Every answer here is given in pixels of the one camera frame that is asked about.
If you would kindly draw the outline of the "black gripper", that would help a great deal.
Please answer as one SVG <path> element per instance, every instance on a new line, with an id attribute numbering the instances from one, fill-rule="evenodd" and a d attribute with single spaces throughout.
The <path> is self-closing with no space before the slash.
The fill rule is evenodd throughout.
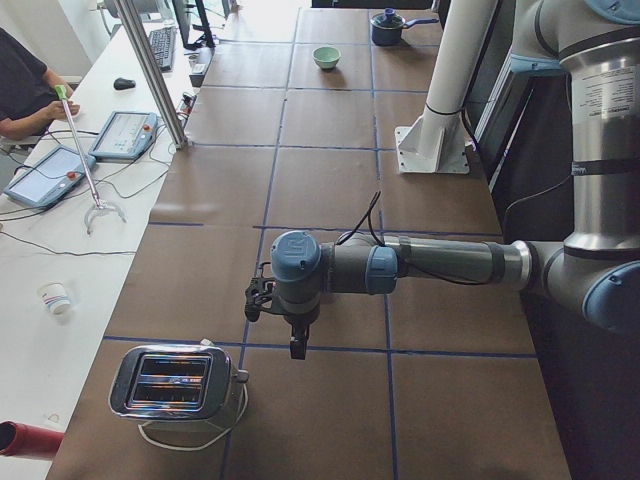
<path id="1" fill-rule="evenodd" d="M 307 352 L 307 338 L 310 326 L 316 321 L 320 313 L 314 308 L 305 313 L 289 313 L 284 315 L 285 321 L 291 326 L 290 357 L 294 360 L 305 360 Z"/>

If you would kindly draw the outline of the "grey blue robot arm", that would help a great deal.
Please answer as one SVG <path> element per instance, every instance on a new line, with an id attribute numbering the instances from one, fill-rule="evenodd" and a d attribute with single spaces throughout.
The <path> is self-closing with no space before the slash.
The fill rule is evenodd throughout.
<path id="1" fill-rule="evenodd" d="M 639 330 L 639 5 L 520 1 L 511 68 L 571 78 L 574 229 L 562 242 L 458 242 L 352 231 L 319 243 L 304 231 L 271 247 L 270 276 L 245 314 L 282 316 L 290 353 L 306 355 L 323 293 L 387 294 L 402 277 L 532 289 L 620 334 Z"/>

